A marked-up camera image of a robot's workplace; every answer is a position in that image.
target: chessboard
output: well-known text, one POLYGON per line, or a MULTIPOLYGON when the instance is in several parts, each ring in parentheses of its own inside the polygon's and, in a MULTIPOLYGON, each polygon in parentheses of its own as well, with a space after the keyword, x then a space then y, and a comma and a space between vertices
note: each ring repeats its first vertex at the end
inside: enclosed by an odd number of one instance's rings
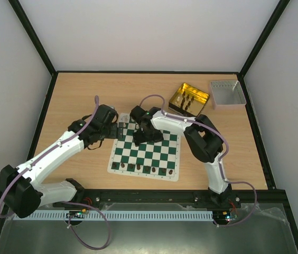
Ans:
POLYGON ((114 141, 111 149, 109 173, 173 182, 179 179, 179 135, 162 130, 163 141, 142 143, 137 147, 133 142, 133 133, 138 125, 129 114, 120 114, 119 126, 123 127, 123 135, 114 141))

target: chess square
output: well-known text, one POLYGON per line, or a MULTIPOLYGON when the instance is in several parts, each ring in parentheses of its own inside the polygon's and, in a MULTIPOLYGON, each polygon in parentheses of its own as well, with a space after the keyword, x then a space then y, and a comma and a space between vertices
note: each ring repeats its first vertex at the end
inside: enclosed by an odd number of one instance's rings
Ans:
POLYGON ((118 170, 118 168, 119 168, 119 162, 113 162, 113 163, 111 163, 111 169, 118 170))
POLYGON ((159 168, 159 175, 160 176, 165 176, 167 174, 166 168, 159 168))
POLYGON ((160 168, 166 168, 167 167, 167 164, 168 162, 167 161, 163 161, 163 160, 160 160, 160 168))
POLYGON ((151 175, 158 175, 159 174, 159 168, 157 167, 154 167, 151 169, 151 172, 150 172, 151 175))
POLYGON ((169 141, 169 147, 176 147, 177 141, 169 141))
POLYGON ((170 134, 166 134, 166 133, 163 134, 163 139, 164 140, 170 140, 169 137, 170 137, 170 134))
POLYGON ((122 148, 116 148, 115 149, 115 154, 116 155, 122 155, 122 148))
POLYGON ((169 154, 175 155, 176 154, 176 147, 169 147, 169 154))
POLYGON ((139 151, 146 151, 146 148, 147 148, 147 144, 146 143, 139 144, 139 146, 138 146, 138 150, 139 151))
POLYGON ((137 157, 138 151, 136 150, 130 150, 130 156, 137 157))
POLYGON ((177 141, 177 135, 176 134, 171 134, 170 135, 170 140, 171 141, 177 141))
POLYGON ((144 159, 145 166, 151 166, 151 162, 152 162, 152 159, 147 159, 147 158, 144 159))
POLYGON ((130 149, 132 147, 132 143, 130 142, 124 142, 124 148, 125 149, 130 149))
POLYGON ((134 130, 135 129, 135 126, 136 126, 135 123, 130 123, 130 124, 128 124, 128 129, 134 130))
POLYGON ((138 147, 135 145, 135 143, 132 142, 132 147, 131 147, 131 149, 132 149, 132 150, 138 150, 138 147))
POLYGON ((144 158, 144 156, 145 156, 145 151, 138 151, 137 152, 137 157, 138 158, 144 158))
POLYGON ((127 135, 127 136, 125 137, 125 141, 126 141, 126 142, 133 142, 133 136, 132 136, 132 135, 131 135, 131 136, 128 136, 128 135, 127 135))
POLYGON ((168 161, 166 165, 167 170, 168 169, 175 169, 175 161, 168 161))
POLYGON ((168 155, 168 161, 175 161, 176 155, 168 155))
POLYGON ((161 147, 154 145, 154 152, 161 152, 161 147))
POLYGON ((137 158, 136 159, 136 164, 140 164, 140 166, 144 165, 144 158, 137 158))
POLYGON ((122 156, 129 156, 130 155, 130 150, 128 149, 123 149, 122 151, 122 156))
POLYGON ((154 160, 159 160, 161 157, 161 154, 159 152, 153 152, 153 159, 154 160))
POLYGON ((122 170, 122 171, 127 171, 127 168, 128 168, 128 164, 127 163, 124 163, 124 167, 122 166, 119 166, 119 170, 122 170))
POLYGON ((160 166, 160 161, 159 160, 152 160, 151 166, 158 168, 160 166))
POLYGON ((124 147, 124 141, 117 141, 116 147, 123 148, 124 147))
POLYGON ((173 177, 175 175, 175 169, 169 169, 166 171, 166 176, 173 177))
POLYGON ((161 153, 168 153, 169 147, 161 147, 161 153))
POLYGON ((134 133, 134 130, 130 130, 130 129, 127 130, 127 136, 132 136, 133 133, 134 133))
POLYGON ((147 147, 145 149, 146 152, 153 152, 154 146, 152 144, 147 144, 147 147))
POLYGON ((160 157, 159 160, 168 161, 168 154, 167 153, 159 153, 160 157))
POLYGON ((152 159, 153 158, 153 152, 145 152, 144 158, 146 158, 146 159, 152 159))
POLYGON ((129 164, 136 164, 136 160, 137 160, 136 157, 132 157, 132 156, 130 156, 130 157, 129 157, 129 161, 128 161, 128 163, 129 163, 129 164))
POLYGON ((141 173, 143 170, 143 165, 140 165, 139 169, 137 169, 137 164, 135 165, 135 172, 141 173))
POLYGON ((163 140, 162 141, 162 146, 163 147, 168 147, 169 146, 169 140, 163 140))
POLYGON ((121 162, 121 155, 114 155, 113 162, 121 162))
POLYGON ((121 157, 121 162, 128 163, 128 161, 129 161, 129 156, 122 156, 121 157))
POLYGON ((136 168, 135 164, 128 164, 127 165, 127 171, 134 172, 135 168, 136 168))

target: black metal frame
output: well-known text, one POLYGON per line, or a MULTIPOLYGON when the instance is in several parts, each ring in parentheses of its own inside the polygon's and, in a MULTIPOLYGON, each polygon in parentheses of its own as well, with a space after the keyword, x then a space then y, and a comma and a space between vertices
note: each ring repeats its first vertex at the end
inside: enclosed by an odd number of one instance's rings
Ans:
MULTIPOLYGON (((257 151, 259 154, 260 162, 262 164, 263 173, 266 179, 268 190, 257 191, 258 202, 259 203, 274 203, 283 204, 287 220, 290 223, 292 234, 298 249, 298 230, 297 226, 288 202, 286 192, 284 190, 276 189, 275 181, 270 169, 270 165, 267 159, 263 141, 260 136, 260 131, 254 114, 254 110, 249 98, 247 87, 244 82, 244 76, 247 74, 249 68, 257 57, 259 51, 263 47, 265 41, 270 35, 273 27, 277 23, 278 19, 281 17, 286 6, 290 0, 280 0, 277 7, 275 8, 272 16, 267 22, 265 28, 263 29, 261 35, 259 36, 254 48, 252 49, 249 57, 247 58, 242 70, 240 72, 206 72, 206 71, 56 71, 53 67, 46 51, 44 50, 38 36, 36 35, 29 19, 27 18, 25 12, 22 9, 21 4, 18 0, 8 0, 14 9, 17 17, 20 19, 22 25, 24 26, 27 34, 29 35, 32 43, 34 44, 36 50, 38 51, 40 57, 42 58, 44 64, 48 68, 48 71, 52 75, 52 79, 49 85, 48 93, 46 95, 44 105, 42 107, 42 112, 35 130, 35 134, 32 140, 32 144, 29 150, 28 158, 30 159, 34 156, 36 146, 41 134, 43 122, 48 110, 48 106, 51 100, 52 92, 56 83, 58 73, 60 72, 78 72, 78 73, 128 73, 128 74, 235 74, 241 83, 243 92, 247 101, 246 111, 250 121, 252 133, 256 142, 257 151)), ((241 203, 253 203, 254 193, 252 190, 237 190, 235 193, 239 196, 241 203)), ((99 206, 100 203, 134 203, 134 202, 155 202, 155 203, 180 203, 185 205, 193 205, 195 207, 206 206, 210 210, 217 210, 215 207, 209 207, 209 204, 204 204, 199 202, 198 197, 203 197, 208 195, 208 190, 115 190, 115 189, 88 189, 85 194, 92 197, 95 206, 99 206)), ((0 219, 0 234, 2 227, 4 225, 5 219, 0 219)))

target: white robotic arm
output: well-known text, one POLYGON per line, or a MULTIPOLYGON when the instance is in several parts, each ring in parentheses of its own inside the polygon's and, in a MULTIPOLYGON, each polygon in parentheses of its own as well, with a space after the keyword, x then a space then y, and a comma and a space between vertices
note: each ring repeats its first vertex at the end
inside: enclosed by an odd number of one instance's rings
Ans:
MULTIPOLYGON (((188 122, 188 120, 195 121, 196 117, 183 117, 183 121, 181 121, 178 120, 177 117, 168 117, 167 114, 163 114, 162 111, 159 110, 153 115, 151 123, 157 130, 165 130, 174 134, 184 135, 186 128, 192 125, 192 123, 188 122)), ((222 179, 222 175, 220 173, 219 164, 222 163, 222 161, 219 161, 219 158, 221 155, 222 152, 218 153, 213 162, 204 163, 208 173, 209 189, 217 194, 221 194, 228 187, 228 183, 222 179)))
POLYGON ((73 131, 66 131, 57 141, 40 154, 29 161, 18 165, 19 173, 21 173, 25 168, 30 168, 23 177, 30 181, 30 184, 37 192, 43 194, 41 196, 41 203, 39 206, 58 201, 70 201, 76 193, 75 187, 66 180, 56 184, 42 184, 45 178, 63 162, 85 148, 83 141, 80 140, 78 136, 61 145, 61 141, 72 137, 73 135, 75 135, 73 131), (34 166, 31 166, 38 157, 45 153, 47 154, 40 161, 38 161, 34 166))

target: cable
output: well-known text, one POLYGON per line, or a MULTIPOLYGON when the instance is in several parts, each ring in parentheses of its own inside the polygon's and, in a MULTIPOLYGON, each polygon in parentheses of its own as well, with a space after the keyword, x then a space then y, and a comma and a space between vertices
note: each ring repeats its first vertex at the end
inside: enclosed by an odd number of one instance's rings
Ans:
MULTIPOLYGON (((66 142, 74 139, 75 137, 77 137, 82 131, 84 131, 88 125, 90 124, 91 120, 94 118, 94 115, 97 111, 97 108, 99 106, 99 97, 96 95, 95 98, 95 109, 94 112, 92 113, 90 119, 87 121, 87 123, 77 132, 75 133, 73 136, 63 140, 62 142, 60 142, 60 145, 65 144, 66 142)), ((35 166, 41 159, 43 159, 46 155, 48 155, 49 153, 51 153, 53 150, 55 150, 57 147, 59 147, 58 144, 54 145, 53 147, 51 147, 48 151, 46 151, 45 153, 41 154, 37 159, 35 159, 31 164, 30 164, 30 168, 27 167, 25 168, 22 172, 20 172, 11 182, 10 184, 7 186, 7 188, 5 189, 5 191, 3 192, 1 198, 0 198, 0 218, 6 218, 8 216, 13 215, 14 213, 10 213, 10 214, 6 214, 6 215, 2 215, 1 214, 1 207, 2 204, 4 203, 4 200, 7 196, 7 193, 11 190, 11 188, 13 187, 13 185, 19 180, 20 177, 23 176, 23 174, 25 174, 28 170, 30 170, 33 166, 35 166)))
MULTIPOLYGON (((175 119, 175 120, 179 120, 179 121, 184 121, 184 119, 186 119, 185 117, 177 116, 177 115, 170 114, 170 113, 164 111, 165 99, 164 99, 161 95, 158 95, 158 94, 152 94, 152 95, 148 95, 148 96, 144 97, 144 98, 141 100, 139 106, 141 106, 142 103, 143 103, 146 99, 148 99, 148 98, 150 98, 150 97, 159 97, 159 98, 162 99, 163 103, 162 103, 162 106, 161 106, 161 112, 162 112, 162 114, 165 115, 166 117, 171 118, 171 119, 175 119)), ((246 185, 249 185, 249 186, 253 189, 253 191, 254 191, 255 200, 254 200, 253 208, 251 209, 250 213, 249 213, 246 217, 244 217, 244 219, 242 219, 242 220, 240 220, 240 221, 238 221, 238 222, 236 222, 236 223, 233 223, 233 224, 227 224, 227 225, 219 225, 219 224, 217 224, 216 221, 213 221, 214 224, 215 224, 217 227, 226 228, 226 227, 229 227, 229 226, 238 225, 238 224, 243 223, 244 221, 246 221, 248 218, 251 217, 251 215, 253 214, 253 212, 254 212, 254 210, 255 210, 255 208, 256 208, 256 206, 257 206, 257 192, 256 192, 255 187, 254 187, 252 184, 250 184, 250 183, 248 183, 248 182, 245 182, 245 181, 231 182, 231 181, 229 181, 229 180, 224 176, 224 171, 223 171, 223 167, 222 167, 222 163, 223 163, 223 162, 222 162, 222 159, 223 159, 223 157, 224 157, 225 155, 227 155, 228 152, 229 152, 229 143, 228 143, 228 141, 227 141, 227 140, 226 140, 226 139, 225 139, 225 138, 224 138, 218 131, 216 131, 215 129, 213 129, 213 128, 211 128, 211 127, 209 127, 209 126, 207 126, 207 125, 205 125, 205 124, 203 124, 203 123, 199 123, 199 122, 197 122, 197 121, 190 120, 190 119, 186 119, 186 120, 187 120, 187 122, 189 122, 189 123, 197 124, 197 125, 199 125, 199 126, 205 128, 205 129, 211 131, 212 133, 216 134, 216 135, 223 141, 223 143, 225 144, 226 150, 225 150, 225 152, 218 158, 218 160, 219 160, 219 170, 220 170, 220 174, 221 174, 221 177, 222 177, 223 181, 225 181, 225 182, 228 183, 228 184, 246 184, 246 185)))
POLYGON ((103 246, 101 246, 101 247, 93 247, 93 246, 90 246, 90 245, 88 245, 88 244, 86 244, 85 242, 82 241, 82 239, 76 234, 74 228, 70 224, 70 221, 74 217, 74 215, 72 215, 72 216, 69 217, 68 228, 70 228, 70 230, 74 233, 76 239, 80 242, 80 244, 82 244, 83 246, 85 246, 86 248, 88 248, 90 250, 102 250, 102 249, 104 249, 105 247, 108 246, 109 241, 110 241, 110 238, 111 238, 111 227, 110 227, 109 221, 107 220, 106 216, 99 209, 97 209, 97 208, 95 208, 93 206, 90 206, 90 205, 80 204, 80 203, 73 203, 73 202, 62 202, 62 203, 68 204, 68 205, 85 206, 85 207, 87 207, 87 208, 89 208, 91 210, 94 210, 94 211, 98 212, 102 216, 102 218, 105 220, 105 222, 107 223, 107 228, 108 228, 108 238, 107 238, 106 243, 103 246))

